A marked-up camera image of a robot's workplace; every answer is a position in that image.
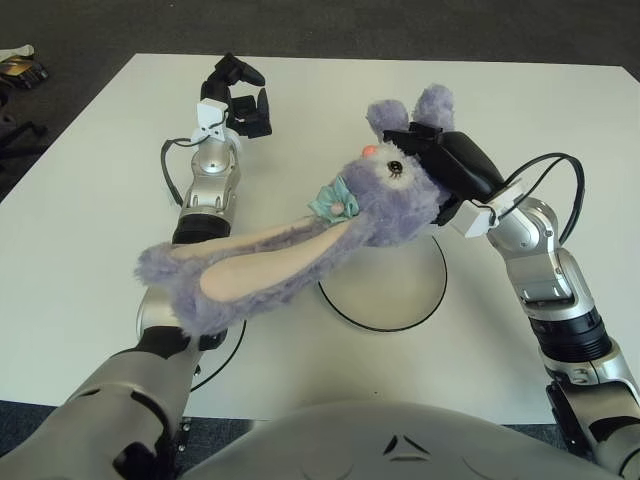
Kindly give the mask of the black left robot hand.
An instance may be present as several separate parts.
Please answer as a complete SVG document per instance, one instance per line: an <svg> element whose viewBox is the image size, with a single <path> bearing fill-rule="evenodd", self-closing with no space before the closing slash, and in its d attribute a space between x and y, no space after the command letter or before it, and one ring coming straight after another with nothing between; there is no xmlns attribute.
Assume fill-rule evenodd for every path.
<svg viewBox="0 0 640 480"><path fill-rule="evenodd" d="M260 87L257 97L233 97L231 87L238 82ZM214 71L202 83L201 100L214 100L226 106L225 126L249 139L272 134L268 96L264 76L231 53L225 54Z"/></svg>

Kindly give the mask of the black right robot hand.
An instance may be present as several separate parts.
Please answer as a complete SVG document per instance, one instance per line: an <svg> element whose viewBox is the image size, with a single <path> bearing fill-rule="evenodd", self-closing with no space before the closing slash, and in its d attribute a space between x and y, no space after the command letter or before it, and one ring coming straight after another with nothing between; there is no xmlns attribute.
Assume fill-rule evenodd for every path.
<svg viewBox="0 0 640 480"><path fill-rule="evenodd" d="M385 130L383 140L415 157L430 178L450 193L439 207L434 221L438 226L452 220L463 201L486 203L506 186L494 163L462 132L412 122L406 130Z"/></svg>

